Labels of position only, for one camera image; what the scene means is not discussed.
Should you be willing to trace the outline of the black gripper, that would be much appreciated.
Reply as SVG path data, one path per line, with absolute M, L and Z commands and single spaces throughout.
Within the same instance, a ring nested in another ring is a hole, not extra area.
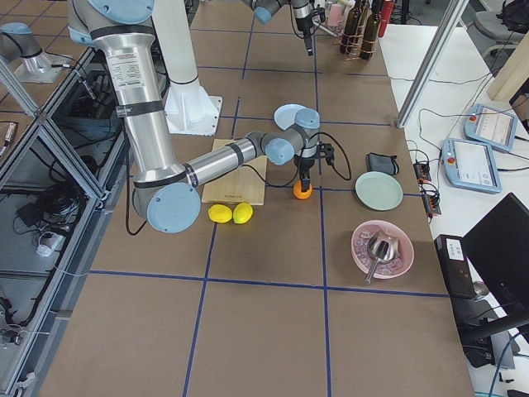
M 311 189 L 310 169 L 315 164 L 317 154 L 317 145 L 302 148 L 293 158 L 294 164 L 298 171 L 298 177 L 301 179 L 301 190 L 309 191 Z

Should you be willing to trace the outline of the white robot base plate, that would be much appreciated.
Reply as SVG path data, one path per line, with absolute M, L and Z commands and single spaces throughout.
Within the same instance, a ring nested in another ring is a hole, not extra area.
M 171 134 L 214 136 L 222 109 L 222 97 L 210 96 L 203 86 L 174 84 L 169 87 L 164 111 Z

